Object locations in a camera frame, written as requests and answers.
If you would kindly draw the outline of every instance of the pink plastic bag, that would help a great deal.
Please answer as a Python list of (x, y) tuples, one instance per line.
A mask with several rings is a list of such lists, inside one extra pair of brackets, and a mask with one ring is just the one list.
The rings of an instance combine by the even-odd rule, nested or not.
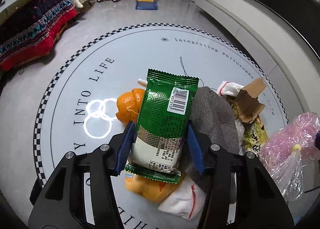
[(261, 161), (286, 200), (303, 193), (301, 155), (315, 158), (319, 116), (304, 113), (271, 137), (260, 152)]

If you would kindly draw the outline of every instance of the metal screw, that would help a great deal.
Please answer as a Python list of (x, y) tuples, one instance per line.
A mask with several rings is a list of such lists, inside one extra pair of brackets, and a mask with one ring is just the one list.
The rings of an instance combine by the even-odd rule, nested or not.
[(254, 158), (255, 154), (253, 152), (247, 152), (247, 157), (248, 158)]
[(70, 151), (66, 154), (66, 158), (67, 159), (73, 158), (73, 155), (74, 155), (73, 152)]
[(109, 149), (109, 145), (108, 144), (103, 144), (103, 145), (101, 145), (100, 149), (102, 151), (107, 151)]
[(218, 144), (212, 144), (211, 149), (214, 151), (218, 151), (220, 149), (220, 146)]

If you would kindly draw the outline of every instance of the barcode label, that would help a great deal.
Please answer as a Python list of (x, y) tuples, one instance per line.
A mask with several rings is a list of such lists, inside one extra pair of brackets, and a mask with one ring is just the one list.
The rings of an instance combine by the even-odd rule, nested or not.
[(167, 111), (184, 115), (186, 113), (189, 91), (173, 87)]

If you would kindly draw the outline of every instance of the yellow snack package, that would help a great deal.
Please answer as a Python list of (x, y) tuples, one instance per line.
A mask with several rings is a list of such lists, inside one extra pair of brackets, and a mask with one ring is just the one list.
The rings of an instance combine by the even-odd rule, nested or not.
[(151, 202), (160, 203), (181, 184), (184, 177), (185, 175), (181, 175), (179, 182), (173, 184), (148, 179), (126, 171), (124, 184), (127, 190), (143, 196)]
[(260, 150), (268, 139), (267, 132), (259, 116), (251, 124), (244, 123), (243, 141), (245, 151), (251, 151), (260, 158)]

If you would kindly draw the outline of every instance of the checkered border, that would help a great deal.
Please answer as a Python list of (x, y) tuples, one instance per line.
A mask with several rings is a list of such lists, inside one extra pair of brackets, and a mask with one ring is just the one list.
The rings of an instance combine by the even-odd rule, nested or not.
[(46, 183), (46, 178), (44, 175), (44, 171), (43, 171), (43, 166), (42, 166), (42, 161), (41, 161), (41, 151), (40, 151), (40, 133), (41, 133), (41, 123), (42, 123), (42, 118), (43, 118), (43, 113), (45, 110), (45, 106), (48, 102), (49, 96), (52, 92), (52, 89), (54, 88), (56, 82), (59, 80), (60, 76), (63, 74), (63, 72), (67, 69), (67, 67), (80, 55), (82, 54), (82, 52), (84, 52), (85, 50), (87, 50), (89, 47), (93, 46), (94, 44), (98, 43), (99, 41), (101, 41), (102, 39), (107, 38), (108, 36), (112, 36), (116, 33), (120, 33), (129, 29), (135, 29), (135, 28), (141, 28), (141, 27), (150, 27), (150, 26), (170, 26), (170, 27), (177, 27), (177, 28), (183, 28), (183, 29), (189, 29), (189, 30), (193, 30), (202, 34), (205, 34), (207, 36), (213, 37), (225, 44), (227, 44), (228, 46), (232, 47), (233, 49), (235, 49), (237, 52), (239, 52), (240, 54), (242, 54), (248, 61), (250, 61), (261, 73), (262, 75), (265, 77), (265, 79), (268, 81), (268, 83), (270, 84), (270, 86), (273, 88), (273, 91), (275, 92), (276, 96), (279, 99), (279, 102), (281, 104), (281, 107), (284, 111), (287, 123), (289, 122), (287, 114), (285, 112), (284, 106), (281, 102), (281, 99), (278, 95), (278, 93), (276, 92), (276, 89), (273, 87), (273, 85), (271, 84), (271, 82), (269, 81), (269, 79), (266, 77), (266, 75), (264, 74), (264, 72), (261, 70), (261, 68), (256, 64), (255, 61), (253, 61), (250, 57), (246, 56), (244, 53), (242, 53), (239, 49), (237, 49), (236, 47), (234, 47), (233, 45), (229, 44), (228, 42), (222, 40), (221, 38), (218, 38), (214, 35), (211, 35), (209, 33), (206, 33), (205, 31), (201, 31), (192, 27), (186, 27), (186, 26), (181, 26), (181, 25), (175, 25), (175, 24), (163, 24), (163, 23), (149, 23), (149, 24), (139, 24), (139, 25), (134, 25), (134, 26), (129, 26), (129, 27), (124, 27), (124, 28), (120, 28), (118, 30), (114, 30), (110, 33), (107, 33), (105, 35), (100, 36), (99, 38), (94, 39), (92, 42), (90, 42), (89, 44), (83, 46), (80, 50), (78, 50), (73, 56), (71, 56), (71, 58), (69, 60), (66, 61), (65, 65), (62, 66), (59, 71), (55, 74), (55, 76), (53, 77), (53, 79), (51, 80), (49, 86), (47, 87), (41, 103), (39, 105), (39, 109), (38, 109), (38, 113), (36, 116), (36, 121), (35, 121), (35, 130), (34, 130), (34, 134), (33, 134), (33, 151), (34, 151), (34, 160), (35, 160), (35, 166), (36, 166), (36, 172), (38, 175), (38, 178), (40, 179), (40, 183), (41, 186), (44, 187), (44, 184)]

